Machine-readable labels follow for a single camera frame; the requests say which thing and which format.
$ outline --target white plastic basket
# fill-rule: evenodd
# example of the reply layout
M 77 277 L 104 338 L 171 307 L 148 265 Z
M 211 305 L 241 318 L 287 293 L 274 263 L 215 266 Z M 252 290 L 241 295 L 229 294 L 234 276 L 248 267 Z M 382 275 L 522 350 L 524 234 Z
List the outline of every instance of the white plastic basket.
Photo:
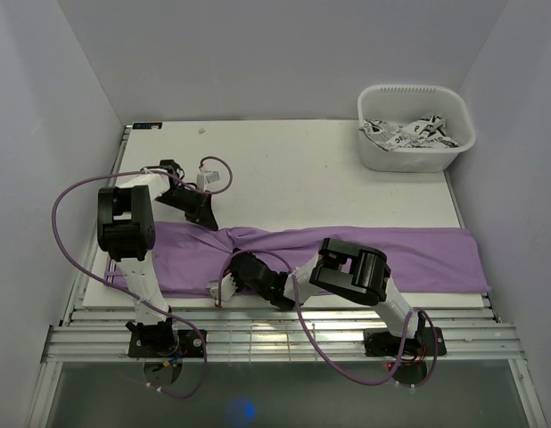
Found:
M 475 143 L 475 131 L 464 100 L 442 86 L 376 85 L 358 96 L 358 122 L 385 120 L 407 125 L 417 119 L 439 114 L 446 119 L 448 136 L 460 146 L 448 149 L 403 148 L 386 152 L 358 132 L 359 155 L 366 167 L 375 171 L 440 172 L 456 156 Z

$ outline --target purple cloth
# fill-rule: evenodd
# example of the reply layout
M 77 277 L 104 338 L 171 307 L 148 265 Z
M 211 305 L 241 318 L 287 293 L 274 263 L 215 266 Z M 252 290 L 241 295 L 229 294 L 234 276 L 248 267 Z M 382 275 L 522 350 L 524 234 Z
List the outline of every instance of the purple cloth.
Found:
M 488 292 L 478 247 L 460 228 L 371 228 L 332 226 L 283 232 L 233 227 L 217 232 L 185 223 L 156 223 L 154 268 L 163 294 L 177 297 L 208 296 L 206 285 L 234 248 L 268 250 L 293 267 L 308 262 L 326 237 L 375 247 L 388 258 L 392 277 L 402 292 Z M 281 261 L 258 254 L 274 270 Z M 116 285 L 125 288 L 119 273 Z

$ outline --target gray wall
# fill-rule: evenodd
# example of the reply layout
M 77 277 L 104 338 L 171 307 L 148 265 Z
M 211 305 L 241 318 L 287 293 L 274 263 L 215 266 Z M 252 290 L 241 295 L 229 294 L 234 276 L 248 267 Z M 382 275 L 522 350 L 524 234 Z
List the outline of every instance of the gray wall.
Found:
M 59 0 L 124 123 L 354 119 L 379 83 L 458 89 L 506 0 Z
M 53 199 L 107 171 L 120 133 L 55 0 L 0 0 L 0 427 L 25 424 L 48 325 L 75 275 L 54 248 Z M 91 187 L 62 207 L 77 256 L 93 230 L 94 197 Z
M 378 362 L 341 367 L 364 379 L 384 377 Z M 132 383 L 142 371 L 141 363 L 64 364 L 48 428 L 528 427 L 503 360 L 440 361 L 416 394 L 349 382 L 321 361 L 214 363 L 185 402 Z M 188 392 L 200 376 L 200 365 L 186 364 L 176 391 Z
M 509 2 L 460 92 L 478 142 L 452 182 L 551 426 L 551 0 Z

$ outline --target black and white cloth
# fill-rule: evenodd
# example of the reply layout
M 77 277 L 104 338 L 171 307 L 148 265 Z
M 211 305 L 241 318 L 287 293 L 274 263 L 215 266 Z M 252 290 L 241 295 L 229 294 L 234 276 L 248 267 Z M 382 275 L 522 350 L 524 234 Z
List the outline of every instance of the black and white cloth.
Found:
M 459 146 L 447 135 L 446 120 L 439 115 L 419 119 L 404 127 L 383 120 L 365 119 L 359 130 L 387 152 L 399 148 L 444 149 Z

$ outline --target white table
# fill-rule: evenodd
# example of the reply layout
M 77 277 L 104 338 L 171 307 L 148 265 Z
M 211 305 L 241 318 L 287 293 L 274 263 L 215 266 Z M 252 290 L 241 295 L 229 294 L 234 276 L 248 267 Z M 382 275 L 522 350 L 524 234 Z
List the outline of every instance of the white table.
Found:
M 229 163 L 234 183 L 214 196 L 220 227 L 254 226 L 270 231 L 313 226 L 460 226 L 443 173 L 378 173 L 358 159 L 355 120 L 254 120 L 164 122 L 162 129 L 133 129 L 119 171 L 139 170 L 174 159 L 195 177 L 203 156 Z M 221 165 L 211 161 L 209 168 Z M 181 211 L 153 203 L 155 220 L 184 221 Z M 97 250 L 94 272 L 107 255 Z M 413 306 L 482 308 L 480 294 L 406 293 Z M 168 299 L 173 309 L 212 308 L 212 299 Z M 132 300 L 91 280 L 83 306 L 130 309 Z M 255 296 L 233 297 L 227 309 L 270 308 Z M 306 308 L 353 309 L 337 296 L 316 296 Z

